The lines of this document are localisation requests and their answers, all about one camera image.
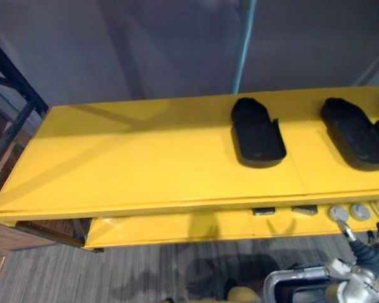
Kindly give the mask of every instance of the yellow panel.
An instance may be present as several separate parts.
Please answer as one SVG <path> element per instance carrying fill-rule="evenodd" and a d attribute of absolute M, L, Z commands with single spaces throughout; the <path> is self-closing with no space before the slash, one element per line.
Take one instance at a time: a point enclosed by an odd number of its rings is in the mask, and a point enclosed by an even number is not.
<path fill-rule="evenodd" d="M 14 227 L 17 224 L 17 221 L 5 221 L 0 219 L 0 224 L 7 227 Z"/>
<path fill-rule="evenodd" d="M 191 242 L 228 235 L 253 235 L 247 211 L 94 219 L 85 247 L 117 246 L 118 243 L 136 243 L 138 239 L 149 243 L 176 239 Z"/>
<path fill-rule="evenodd" d="M 350 207 L 341 205 L 347 210 Z M 315 216 L 277 208 L 275 214 L 263 216 L 238 210 L 97 218 L 93 219 L 85 248 L 338 234 L 337 224 L 327 216 L 329 207 L 320 205 Z M 376 228 L 379 218 L 371 208 L 370 212 L 371 219 L 367 221 L 348 219 L 353 231 Z"/>
<path fill-rule="evenodd" d="M 252 169 L 238 163 L 230 113 L 242 96 L 279 118 L 288 150 L 281 164 Z M 53 107 L 0 192 L 0 218 L 177 213 L 379 195 L 379 171 L 360 172 L 334 158 L 318 121 L 327 97 L 346 97 L 379 117 L 379 87 Z"/>

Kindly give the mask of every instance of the blue pole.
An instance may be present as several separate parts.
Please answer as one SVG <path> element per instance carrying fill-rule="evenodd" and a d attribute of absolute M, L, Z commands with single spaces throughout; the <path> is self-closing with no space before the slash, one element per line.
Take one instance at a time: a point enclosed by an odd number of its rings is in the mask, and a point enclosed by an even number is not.
<path fill-rule="evenodd" d="M 236 74 L 234 75 L 232 93 L 239 93 L 241 76 L 243 75 L 244 63 L 246 62 L 248 46 L 250 44 L 251 32 L 253 30 L 253 22 L 257 0 L 248 1 L 248 9 L 246 23 L 244 27 L 243 39 L 241 41 L 240 53 L 236 64 Z"/>

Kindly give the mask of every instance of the round button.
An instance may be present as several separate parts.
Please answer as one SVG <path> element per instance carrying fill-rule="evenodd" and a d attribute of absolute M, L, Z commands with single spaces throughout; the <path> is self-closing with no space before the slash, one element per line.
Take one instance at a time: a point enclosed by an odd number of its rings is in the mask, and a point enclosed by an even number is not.
<path fill-rule="evenodd" d="M 334 205 L 328 209 L 328 217 L 335 222 L 338 220 L 346 222 L 349 218 L 349 214 L 344 207 L 340 205 Z"/>
<path fill-rule="evenodd" d="M 350 212 L 351 216 L 358 221 L 365 221 L 371 218 L 371 212 L 361 203 L 354 203 L 351 205 Z"/>

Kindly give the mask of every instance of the black metal frame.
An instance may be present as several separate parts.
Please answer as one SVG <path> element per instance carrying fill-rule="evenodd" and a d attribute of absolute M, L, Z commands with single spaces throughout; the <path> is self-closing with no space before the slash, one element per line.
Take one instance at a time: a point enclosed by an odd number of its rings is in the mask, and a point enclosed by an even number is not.
<path fill-rule="evenodd" d="M 45 114 L 48 105 L 42 100 L 38 93 L 32 88 L 20 71 L 11 62 L 6 53 L 0 48 L 0 72 L 4 77 L 0 76 L 0 85 L 4 85 L 16 90 L 27 102 L 17 118 L 11 126 L 4 132 L 0 140 L 0 160 L 4 153 L 21 130 L 25 121 L 36 110 L 39 115 Z"/>
<path fill-rule="evenodd" d="M 43 116 L 47 110 L 48 105 L 42 100 L 39 94 L 32 88 L 27 79 L 20 73 L 16 66 L 11 62 L 10 58 L 0 48 L 0 72 L 4 77 L 0 76 L 0 85 L 10 87 L 16 90 L 27 102 L 21 112 L 17 115 L 16 119 L 5 130 L 3 137 L 0 140 L 0 161 L 4 157 L 11 142 L 15 139 L 18 132 L 23 127 L 29 115 L 35 110 L 38 115 Z M 75 228 L 75 237 L 69 238 L 65 235 L 58 235 L 53 232 L 48 232 L 45 229 L 38 228 L 30 222 L 18 222 L 16 229 L 22 230 L 29 234 L 35 234 L 56 242 L 82 247 L 87 239 L 89 224 L 84 224 L 84 219 L 73 219 Z"/>

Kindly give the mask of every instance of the yellow step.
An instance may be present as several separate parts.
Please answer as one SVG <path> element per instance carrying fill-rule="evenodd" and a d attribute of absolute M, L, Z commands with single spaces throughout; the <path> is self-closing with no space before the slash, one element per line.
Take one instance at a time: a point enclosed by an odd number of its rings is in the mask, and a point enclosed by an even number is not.
<path fill-rule="evenodd" d="M 373 230 L 379 222 L 369 204 L 364 204 L 371 218 L 357 221 L 350 216 L 347 221 L 355 232 Z M 342 206 L 348 210 L 350 204 Z M 253 215 L 251 210 L 238 210 L 96 218 L 85 248 L 338 234 L 337 224 L 327 216 L 329 207 L 320 205 L 315 216 L 284 207 L 277 208 L 273 215 L 262 216 Z"/>
<path fill-rule="evenodd" d="M 265 105 L 286 158 L 238 163 L 231 110 Z M 46 220 L 329 204 L 379 198 L 379 170 L 345 163 L 319 112 L 342 97 L 379 119 L 379 86 L 244 93 L 50 109 L 0 192 L 0 219 Z"/>

